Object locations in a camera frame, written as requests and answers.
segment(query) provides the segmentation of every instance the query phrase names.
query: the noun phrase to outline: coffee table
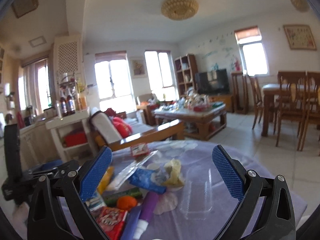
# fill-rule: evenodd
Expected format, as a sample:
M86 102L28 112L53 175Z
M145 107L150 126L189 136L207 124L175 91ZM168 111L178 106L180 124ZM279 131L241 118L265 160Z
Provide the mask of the coffee table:
M220 116L220 122L213 121L216 117ZM185 129L184 136L194 139L207 141L212 136L220 132L227 126L227 111L226 105L223 104L206 112L194 112L188 109L179 110L155 110L156 123L159 125L160 119L180 119L187 123L195 125L195 129Z

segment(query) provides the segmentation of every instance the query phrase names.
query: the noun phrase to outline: white cap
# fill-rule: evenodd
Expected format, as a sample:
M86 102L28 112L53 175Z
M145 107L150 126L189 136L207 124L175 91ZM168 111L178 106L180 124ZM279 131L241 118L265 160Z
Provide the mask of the white cap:
M134 232L133 239L139 240L144 231L148 227L148 222L142 219L138 220L136 231Z

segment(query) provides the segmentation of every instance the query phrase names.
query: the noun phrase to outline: ceiling light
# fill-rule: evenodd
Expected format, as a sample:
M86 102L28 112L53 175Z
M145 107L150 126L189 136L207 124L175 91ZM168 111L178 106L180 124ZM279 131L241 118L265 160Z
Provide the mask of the ceiling light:
M161 13L172 20L181 21L193 17L199 9L196 0L166 0L161 7Z
M290 0L295 9L299 12L307 12L310 8L306 0Z

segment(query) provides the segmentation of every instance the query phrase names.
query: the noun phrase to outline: lattice panel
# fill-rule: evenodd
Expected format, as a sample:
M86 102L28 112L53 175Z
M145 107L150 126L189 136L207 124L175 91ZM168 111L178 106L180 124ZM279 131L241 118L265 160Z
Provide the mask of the lattice panel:
M59 74L73 73L78 70L77 42L69 42L58 49Z

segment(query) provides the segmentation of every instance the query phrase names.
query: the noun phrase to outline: television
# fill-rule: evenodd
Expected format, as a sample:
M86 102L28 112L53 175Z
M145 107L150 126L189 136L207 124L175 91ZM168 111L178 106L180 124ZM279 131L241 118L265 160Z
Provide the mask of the television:
M195 78L199 94L218 95L230 93L229 80L225 68L196 73Z

